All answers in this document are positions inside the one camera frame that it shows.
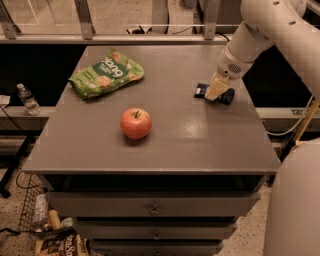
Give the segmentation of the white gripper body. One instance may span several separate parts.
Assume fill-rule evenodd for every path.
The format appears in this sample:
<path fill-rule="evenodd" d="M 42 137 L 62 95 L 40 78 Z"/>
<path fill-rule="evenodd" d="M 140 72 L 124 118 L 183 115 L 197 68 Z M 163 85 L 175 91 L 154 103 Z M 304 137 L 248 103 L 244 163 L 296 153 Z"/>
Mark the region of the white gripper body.
<path fill-rule="evenodd" d="M 225 46 L 218 57 L 217 73 L 230 80 L 241 79 L 253 66 L 252 62 L 244 62 L 236 58 Z"/>

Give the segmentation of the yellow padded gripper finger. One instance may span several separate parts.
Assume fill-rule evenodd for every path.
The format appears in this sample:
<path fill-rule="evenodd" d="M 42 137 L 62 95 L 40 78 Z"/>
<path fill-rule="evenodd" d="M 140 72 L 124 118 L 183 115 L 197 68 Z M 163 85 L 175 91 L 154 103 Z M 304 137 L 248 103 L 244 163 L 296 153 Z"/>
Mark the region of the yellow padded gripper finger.
<path fill-rule="evenodd" d="M 230 79 L 228 76 L 223 76 L 215 73 L 205 92 L 205 98 L 209 101 L 216 100 L 219 96 L 225 93 L 230 88 Z"/>

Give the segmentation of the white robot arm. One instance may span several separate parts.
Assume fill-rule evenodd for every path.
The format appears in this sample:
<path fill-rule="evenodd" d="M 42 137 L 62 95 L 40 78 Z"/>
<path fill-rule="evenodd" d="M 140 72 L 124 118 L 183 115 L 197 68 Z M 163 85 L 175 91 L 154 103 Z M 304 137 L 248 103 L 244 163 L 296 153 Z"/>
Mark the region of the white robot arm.
<path fill-rule="evenodd" d="M 306 0 L 242 0 L 242 22 L 217 60 L 205 98 L 216 100 L 271 46 L 320 98 L 320 31 L 302 19 Z"/>

